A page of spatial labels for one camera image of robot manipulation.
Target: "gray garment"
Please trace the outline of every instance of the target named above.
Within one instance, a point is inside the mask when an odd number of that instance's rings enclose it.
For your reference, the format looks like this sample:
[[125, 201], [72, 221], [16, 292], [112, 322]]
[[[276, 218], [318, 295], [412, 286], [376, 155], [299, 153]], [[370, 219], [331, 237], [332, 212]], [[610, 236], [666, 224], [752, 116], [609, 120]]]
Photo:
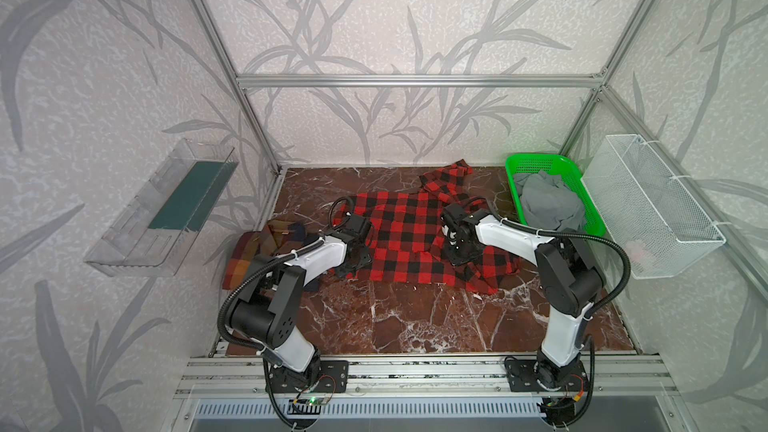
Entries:
[[529, 226], [584, 230], [587, 222], [584, 203], [565, 185], [562, 177], [550, 176], [542, 170], [538, 174], [514, 174], [513, 179]]

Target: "marble table surface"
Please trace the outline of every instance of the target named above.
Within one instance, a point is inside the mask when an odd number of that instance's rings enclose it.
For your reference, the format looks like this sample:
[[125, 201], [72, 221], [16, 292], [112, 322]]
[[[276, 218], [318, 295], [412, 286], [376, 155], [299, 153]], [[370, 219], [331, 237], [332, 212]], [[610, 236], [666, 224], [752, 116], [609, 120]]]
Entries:
[[[292, 168], [274, 218], [301, 221], [310, 231], [326, 226], [328, 207], [358, 192], [414, 192], [432, 167]], [[503, 167], [473, 167], [466, 192], [494, 199], [513, 218], [514, 203]], [[531, 352], [541, 345], [549, 304], [533, 264], [507, 276], [496, 295], [443, 284], [401, 284], [321, 277], [318, 292], [302, 297], [297, 326], [323, 354]], [[587, 327], [598, 350], [633, 350], [611, 305]], [[228, 354], [252, 355], [230, 345]]]

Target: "plaid shirt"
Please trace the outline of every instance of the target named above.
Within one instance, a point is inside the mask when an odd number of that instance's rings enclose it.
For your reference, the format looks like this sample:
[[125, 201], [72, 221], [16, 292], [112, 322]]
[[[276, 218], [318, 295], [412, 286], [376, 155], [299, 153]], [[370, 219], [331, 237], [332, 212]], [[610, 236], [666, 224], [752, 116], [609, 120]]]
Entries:
[[[469, 197], [462, 192], [462, 186], [471, 173], [472, 168], [461, 160], [421, 176], [419, 192], [353, 196], [354, 213], [367, 216], [372, 224], [369, 241], [373, 262], [360, 269], [356, 277], [376, 282], [447, 284], [470, 292], [495, 294], [505, 275], [520, 270], [517, 255], [489, 245], [474, 263], [454, 267], [442, 259], [446, 240], [440, 219], [442, 209]], [[470, 211], [479, 208], [470, 206]], [[346, 205], [340, 212], [334, 225], [341, 222]]]

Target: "leaf pattern wallpaper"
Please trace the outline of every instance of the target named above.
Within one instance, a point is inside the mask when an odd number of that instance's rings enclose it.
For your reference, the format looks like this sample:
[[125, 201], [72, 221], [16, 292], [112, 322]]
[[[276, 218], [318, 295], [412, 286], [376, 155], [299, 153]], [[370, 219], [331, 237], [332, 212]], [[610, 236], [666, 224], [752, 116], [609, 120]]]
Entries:
[[[0, 430], [155, 430], [274, 175], [187, 0], [2, 0], [0, 93]], [[240, 166], [178, 273], [84, 264], [180, 138]]]
[[[767, 64], [768, 0], [662, 0], [611, 84], [763, 259]], [[601, 107], [590, 128], [582, 142], [626, 133]], [[768, 308], [725, 254], [627, 291], [629, 330], [662, 353], [700, 430], [763, 430]]]
[[[240, 74], [599, 72], [637, 0], [206, 0]], [[598, 2], [600, 7], [593, 7]], [[286, 164], [498, 165], [586, 90], [248, 91]]]

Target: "laundry basket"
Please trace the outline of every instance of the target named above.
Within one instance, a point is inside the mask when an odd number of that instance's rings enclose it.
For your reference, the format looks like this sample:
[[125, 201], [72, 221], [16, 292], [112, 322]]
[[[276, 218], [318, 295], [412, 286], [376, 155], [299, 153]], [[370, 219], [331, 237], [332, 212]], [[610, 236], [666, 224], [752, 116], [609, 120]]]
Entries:
[[537, 174], [543, 170], [551, 176], [562, 177], [565, 185], [568, 186], [571, 191], [575, 192], [584, 203], [584, 212], [587, 219], [587, 225], [584, 227], [584, 232], [591, 235], [605, 235], [605, 224], [603, 223], [603, 219], [600, 218], [600, 214], [592, 203], [589, 194], [587, 194], [587, 190], [581, 184], [581, 171], [579, 171], [576, 164], [574, 164], [570, 158], [556, 156], [555, 154], [514, 154], [507, 158], [506, 169], [507, 178], [509, 179], [509, 187], [512, 189], [514, 206], [518, 210], [521, 224], [528, 225], [525, 221], [525, 216], [523, 216], [520, 197], [518, 197], [517, 189], [514, 187], [513, 176], [519, 172]]
[[725, 243], [680, 177], [639, 135], [606, 136], [583, 182], [635, 278], [673, 277]]

